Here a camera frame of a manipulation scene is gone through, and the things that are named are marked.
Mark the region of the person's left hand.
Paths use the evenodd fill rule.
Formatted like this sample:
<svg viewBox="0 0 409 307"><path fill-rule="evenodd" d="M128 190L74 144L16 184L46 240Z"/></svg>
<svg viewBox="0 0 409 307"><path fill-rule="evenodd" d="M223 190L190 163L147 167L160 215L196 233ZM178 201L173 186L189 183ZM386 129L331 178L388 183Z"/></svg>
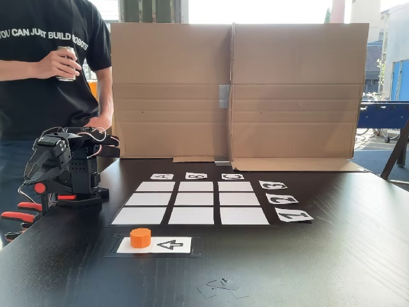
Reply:
<svg viewBox="0 0 409 307"><path fill-rule="evenodd" d="M97 129L107 130L112 126L112 115L110 114L101 114L100 116L93 117L85 125L85 127L93 127Z"/></svg>

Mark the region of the person's right hand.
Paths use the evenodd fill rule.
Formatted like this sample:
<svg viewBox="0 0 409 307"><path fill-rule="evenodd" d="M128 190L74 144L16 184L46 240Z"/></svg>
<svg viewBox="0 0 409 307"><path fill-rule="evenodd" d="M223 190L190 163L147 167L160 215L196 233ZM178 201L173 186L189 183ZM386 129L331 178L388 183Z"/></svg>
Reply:
<svg viewBox="0 0 409 307"><path fill-rule="evenodd" d="M36 64L36 77L48 79L58 77L60 79L74 80L82 70L77 63L77 57L70 49L62 48L50 52Z"/></svg>

